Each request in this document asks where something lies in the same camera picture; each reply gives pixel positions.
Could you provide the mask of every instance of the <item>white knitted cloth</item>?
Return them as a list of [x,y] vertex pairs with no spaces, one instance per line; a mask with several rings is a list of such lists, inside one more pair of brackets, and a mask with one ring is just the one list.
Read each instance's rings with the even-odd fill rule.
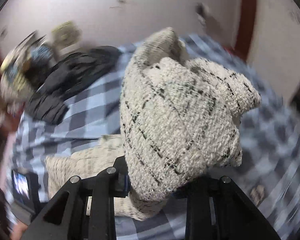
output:
[[[82,179],[96,176],[104,169],[113,166],[117,157],[123,155],[121,135],[104,135],[96,147],[73,153],[70,157],[47,156],[48,194],[55,193],[74,175]],[[90,215],[91,199],[88,200],[87,215]],[[114,198],[114,215],[145,220],[156,215],[166,204],[144,202],[134,199],[133,194],[126,198]]]
[[188,60],[173,29],[151,35],[128,64],[121,94],[132,192],[140,200],[165,200],[209,167],[240,165],[233,120],[260,101],[242,74]]

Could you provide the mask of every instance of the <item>wall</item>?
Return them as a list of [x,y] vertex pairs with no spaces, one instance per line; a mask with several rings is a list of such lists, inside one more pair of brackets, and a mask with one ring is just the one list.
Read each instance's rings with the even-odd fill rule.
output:
[[300,84],[300,9],[293,0],[258,0],[248,63],[289,103]]
[[220,24],[216,39],[233,45],[240,17],[240,0],[8,0],[0,12],[0,51],[5,56],[34,30],[49,34],[56,26],[73,20],[90,45],[121,45],[135,42],[161,28],[172,26],[179,34],[202,28],[194,5],[204,2]]

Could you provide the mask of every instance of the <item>metal screw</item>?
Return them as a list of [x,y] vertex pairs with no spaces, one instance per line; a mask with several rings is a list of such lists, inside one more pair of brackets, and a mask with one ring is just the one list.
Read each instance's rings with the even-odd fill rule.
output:
[[117,171],[117,169],[115,168],[115,167],[109,167],[108,169],[107,169],[107,172],[109,173],[109,174],[113,174],[113,173],[115,173]]
[[228,176],[223,176],[223,177],[221,178],[221,180],[222,180],[222,182],[224,182],[224,183],[230,183],[230,182],[231,182],[231,179],[230,179]]
[[79,181],[79,177],[78,176],[73,176],[70,178],[70,182],[71,183],[77,183]]

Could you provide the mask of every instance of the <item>checkered bedsheet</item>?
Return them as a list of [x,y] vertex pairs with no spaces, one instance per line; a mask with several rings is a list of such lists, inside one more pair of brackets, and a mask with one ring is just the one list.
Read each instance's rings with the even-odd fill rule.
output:
[[[243,73],[261,94],[262,106],[242,116],[242,165],[212,169],[210,175],[230,176],[254,201],[280,237],[286,239],[300,227],[300,132],[292,112],[253,69],[211,38],[190,35],[183,41],[192,57],[205,57]],[[44,167],[47,155],[69,156],[97,145],[101,135],[120,133],[121,82],[137,45],[119,47],[123,54],[116,68],[66,101],[70,109],[61,124],[52,126],[33,121],[25,114],[22,116],[12,166],[38,173],[41,201],[48,200],[48,177]],[[7,173],[11,190],[10,170]],[[11,191],[6,196],[11,202]],[[120,240],[183,239],[186,200],[172,199],[157,216],[143,222],[116,217],[115,223]]]

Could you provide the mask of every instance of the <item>black cloth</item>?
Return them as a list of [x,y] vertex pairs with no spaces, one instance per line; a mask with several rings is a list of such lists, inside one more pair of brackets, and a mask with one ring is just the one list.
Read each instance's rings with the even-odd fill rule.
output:
[[76,52],[57,63],[42,87],[26,102],[25,112],[35,120],[56,125],[68,107],[63,102],[92,85],[116,64],[121,52],[111,46]]

